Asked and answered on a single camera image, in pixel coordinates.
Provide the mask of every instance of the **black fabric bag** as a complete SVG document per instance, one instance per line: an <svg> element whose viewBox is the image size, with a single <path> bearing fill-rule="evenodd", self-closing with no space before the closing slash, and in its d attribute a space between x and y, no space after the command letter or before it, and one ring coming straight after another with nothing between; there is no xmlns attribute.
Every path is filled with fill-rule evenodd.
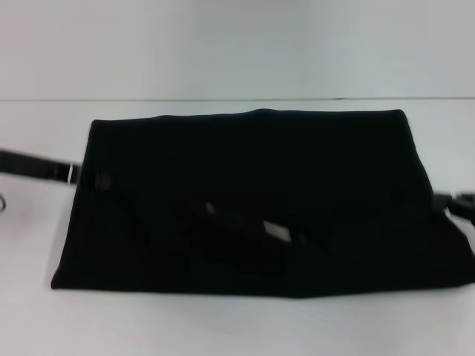
<svg viewBox="0 0 475 356"><path fill-rule="evenodd" d="M468 240L432 199L402 111L94 121L51 286L315 297L472 283Z"/></svg>

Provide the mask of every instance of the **white table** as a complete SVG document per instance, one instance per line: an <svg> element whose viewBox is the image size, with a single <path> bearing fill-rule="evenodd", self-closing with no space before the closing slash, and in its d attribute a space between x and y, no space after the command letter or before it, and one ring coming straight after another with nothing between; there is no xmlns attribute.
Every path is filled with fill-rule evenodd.
<svg viewBox="0 0 475 356"><path fill-rule="evenodd" d="M0 145L82 160L92 119L401 108L435 189L474 187L475 102L1 102ZM0 355L467 355L475 286L283 300L51 291L73 189L0 176ZM468 224L459 222L475 241Z"/></svg>

